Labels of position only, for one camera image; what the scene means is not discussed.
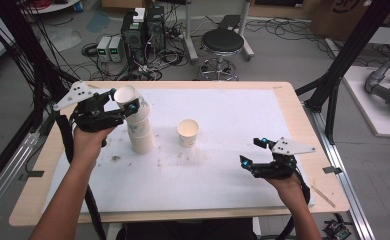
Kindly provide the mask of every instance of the human arm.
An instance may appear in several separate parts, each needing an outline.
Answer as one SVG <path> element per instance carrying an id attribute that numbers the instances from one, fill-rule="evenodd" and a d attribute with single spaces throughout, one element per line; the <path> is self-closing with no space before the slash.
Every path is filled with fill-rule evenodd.
<path id="1" fill-rule="evenodd" d="M 51 202 L 29 239 L 74 239 L 77 220 L 90 174 L 101 151 L 102 140 L 113 128 L 87 133 L 76 127 L 74 156 Z"/>
<path id="2" fill-rule="evenodd" d="M 301 183 L 293 174 L 290 178 L 277 180 L 266 179 L 273 185 L 282 202 L 288 207 L 294 219 L 297 239 L 316 240 L 322 239 L 313 216 L 304 200 Z"/>

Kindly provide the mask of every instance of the white paper cup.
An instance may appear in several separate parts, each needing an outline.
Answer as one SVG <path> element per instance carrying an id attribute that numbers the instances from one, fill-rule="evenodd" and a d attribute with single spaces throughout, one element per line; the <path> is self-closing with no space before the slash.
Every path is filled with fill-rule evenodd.
<path id="1" fill-rule="evenodd" d="M 179 133 L 180 145 L 183 147 L 192 147 L 195 145 L 196 137 L 198 135 L 199 125 L 193 119 L 185 119 L 177 125 L 177 132 Z"/>
<path id="2" fill-rule="evenodd" d="M 125 85 L 114 93 L 114 100 L 120 108 L 136 98 L 139 98 L 140 106 L 137 113 L 126 118 L 126 121 L 130 123 L 139 123 L 147 119 L 151 112 L 151 106 L 133 86 Z"/>
<path id="3" fill-rule="evenodd" d="M 152 131 L 142 137 L 130 137 L 132 149 L 137 154 L 149 153 L 155 147 L 155 140 Z"/>
<path id="4" fill-rule="evenodd" d="M 143 137 L 151 131 L 151 125 L 148 118 L 140 123 L 127 123 L 127 132 L 129 137 Z"/>

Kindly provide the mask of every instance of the black stool seat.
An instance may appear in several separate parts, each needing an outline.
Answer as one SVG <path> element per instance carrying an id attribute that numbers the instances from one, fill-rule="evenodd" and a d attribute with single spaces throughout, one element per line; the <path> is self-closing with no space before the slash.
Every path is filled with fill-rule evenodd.
<path id="1" fill-rule="evenodd" d="M 209 50 L 221 53 L 239 51 L 244 46 L 244 39 L 227 29 L 214 29 L 202 36 L 202 43 Z"/>

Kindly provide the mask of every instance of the stacked paper cups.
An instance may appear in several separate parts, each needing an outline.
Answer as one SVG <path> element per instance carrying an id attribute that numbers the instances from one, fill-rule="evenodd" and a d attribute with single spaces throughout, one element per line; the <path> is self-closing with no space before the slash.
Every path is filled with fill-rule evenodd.
<path id="1" fill-rule="evenodd" d="M 139 98 L 140 107 L 137 113 L 126 118 L 127 132 L 133 151 L 138 154 L 145 154 L 155 146 L 154 134 L 148 119 L 151 106 L 133 86 L 126 85 L 117 89 L 114 93 L 114 100 L 120 108 L 136 98 Z"/>

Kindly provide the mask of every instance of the hand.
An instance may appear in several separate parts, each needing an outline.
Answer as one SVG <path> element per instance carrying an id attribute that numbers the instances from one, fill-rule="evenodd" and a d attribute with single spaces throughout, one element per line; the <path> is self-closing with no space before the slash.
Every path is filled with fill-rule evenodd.
<path id="1" fill-rule="evenodd" d="M 302 193 L 301 182 L 294 174 L 287 179 L 266 179 L 266 181 L 276 188 L 280 199 L 291 212 L 307 206 Z"/>
<path id="2" fill-rule="evenodd" d="M 107 138 L 114 128 L 108 128 L 99 132 L 89 133 L 79 127 L 74 130 L 74 156 L 72 164 L 89 167 L 92 170 L 96 165 L 96 159 L 101 152 L 102 140 Z"/>

